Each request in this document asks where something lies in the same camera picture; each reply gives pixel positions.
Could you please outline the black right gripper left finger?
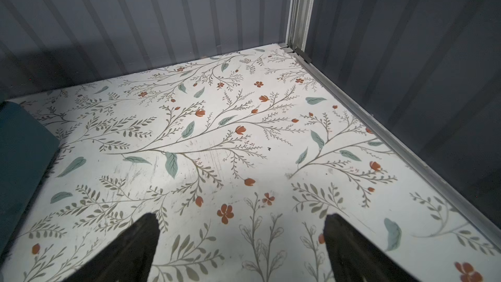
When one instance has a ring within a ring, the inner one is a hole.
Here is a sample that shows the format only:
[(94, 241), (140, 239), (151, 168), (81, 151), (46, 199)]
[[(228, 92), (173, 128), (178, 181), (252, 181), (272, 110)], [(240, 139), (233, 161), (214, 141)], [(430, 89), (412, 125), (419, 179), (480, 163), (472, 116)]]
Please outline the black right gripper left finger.
[(160, 236), (155, 214), (124, 230), (66, 281), (147, 281)]

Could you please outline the teal drawer cabinet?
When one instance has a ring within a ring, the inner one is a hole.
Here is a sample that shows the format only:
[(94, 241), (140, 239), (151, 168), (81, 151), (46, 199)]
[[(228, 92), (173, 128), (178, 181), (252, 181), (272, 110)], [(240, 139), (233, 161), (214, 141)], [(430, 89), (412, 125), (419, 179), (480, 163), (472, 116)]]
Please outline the teal drawer cabinet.
[(19, 104), (1, 103), (1, 252), (58, 148), (59, 140)]

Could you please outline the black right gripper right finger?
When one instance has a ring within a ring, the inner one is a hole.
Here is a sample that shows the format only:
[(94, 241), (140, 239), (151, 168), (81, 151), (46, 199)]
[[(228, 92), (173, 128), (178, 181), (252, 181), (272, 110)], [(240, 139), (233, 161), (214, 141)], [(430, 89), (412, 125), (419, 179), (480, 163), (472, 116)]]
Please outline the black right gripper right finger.
[(339, 214), (323, 229), (335, 281), (416, 281)]

